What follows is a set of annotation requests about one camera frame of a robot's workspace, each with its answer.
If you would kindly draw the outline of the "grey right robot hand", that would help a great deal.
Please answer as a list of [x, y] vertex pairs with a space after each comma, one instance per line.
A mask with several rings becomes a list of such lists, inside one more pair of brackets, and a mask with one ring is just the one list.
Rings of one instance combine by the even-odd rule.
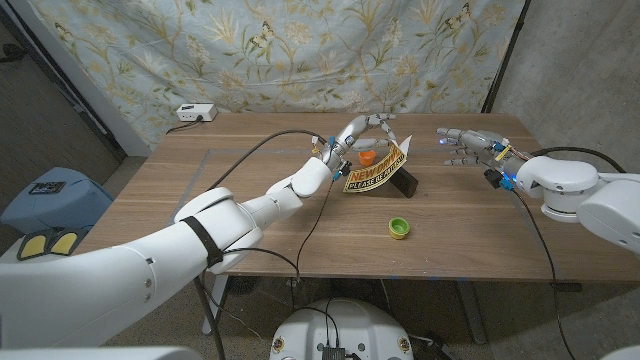
[[519, 157], [502, 135], [484, 130], [438, 128], [441, 145], [451, 145], [454, 158], [446, 165], [478, 165], [484, 170], [494, 169], [509, 177], [515, 176], [526, 162]]

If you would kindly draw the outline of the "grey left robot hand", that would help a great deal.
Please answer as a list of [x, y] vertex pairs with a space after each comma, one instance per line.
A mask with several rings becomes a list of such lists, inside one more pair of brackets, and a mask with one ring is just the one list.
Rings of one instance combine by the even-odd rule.
[[[388, 121], [395, 118], [396, 116], [390, 113], [376, 113], [356, 117], [335, 137], [335, 141], [323, 150], [322, 160], [324, 164], [334, 171], [342, 162], [342, 156], [350, 149], [356, 152], [366, 152], [380, 147], [388, 147], [392, 142], [396, 141], [395, 134], [388, 125]], [[386, 133], [387, 137], [385, 139], [360, 139], [363, 133], [374, 128], [380, 128]]]

